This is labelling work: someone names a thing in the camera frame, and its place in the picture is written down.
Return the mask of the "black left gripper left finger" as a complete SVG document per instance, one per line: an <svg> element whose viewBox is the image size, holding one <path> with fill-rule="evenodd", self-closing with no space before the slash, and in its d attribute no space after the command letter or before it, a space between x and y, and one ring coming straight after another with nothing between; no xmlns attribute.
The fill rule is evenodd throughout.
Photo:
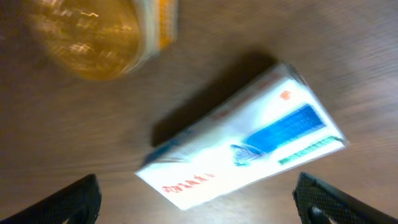
<svg viewBox="0 0 398 224"><path fill-rule="evenodd" d="M97 177L89 174L1 221L1 224L94 224L102 194Z"/></svg>

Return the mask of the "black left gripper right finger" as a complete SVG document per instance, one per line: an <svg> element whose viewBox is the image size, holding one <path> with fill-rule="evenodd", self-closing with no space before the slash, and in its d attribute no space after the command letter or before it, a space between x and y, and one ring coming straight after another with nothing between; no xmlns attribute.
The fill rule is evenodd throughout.
<svg viewBox="0 0 398 224"><path fill-rule="evenodd" d="M306 172L300 173L292 194L302 223L397 223L396 218Z"/></svg>

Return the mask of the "white Panadol medicine box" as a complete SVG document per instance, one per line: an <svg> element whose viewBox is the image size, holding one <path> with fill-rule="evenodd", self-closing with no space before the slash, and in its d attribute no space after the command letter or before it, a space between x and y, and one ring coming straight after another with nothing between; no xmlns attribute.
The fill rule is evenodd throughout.
<svg viewBox="0 0 398 224"><path fill-rule="evenodd" d="M157 147L137 176L187 210L346 145L302 76L278 63Z"/></svg>

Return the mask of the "small gold-lidded jar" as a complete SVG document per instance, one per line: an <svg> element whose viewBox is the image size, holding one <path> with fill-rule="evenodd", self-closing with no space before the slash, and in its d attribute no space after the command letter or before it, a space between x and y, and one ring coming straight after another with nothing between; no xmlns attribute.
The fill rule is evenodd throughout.
<svg viewBox="0 0 398 224"><path fill-rule="evenodd" d="M128 74L177 38L177 0L31 0L25 6L49 56L90 80Z"/></svg>

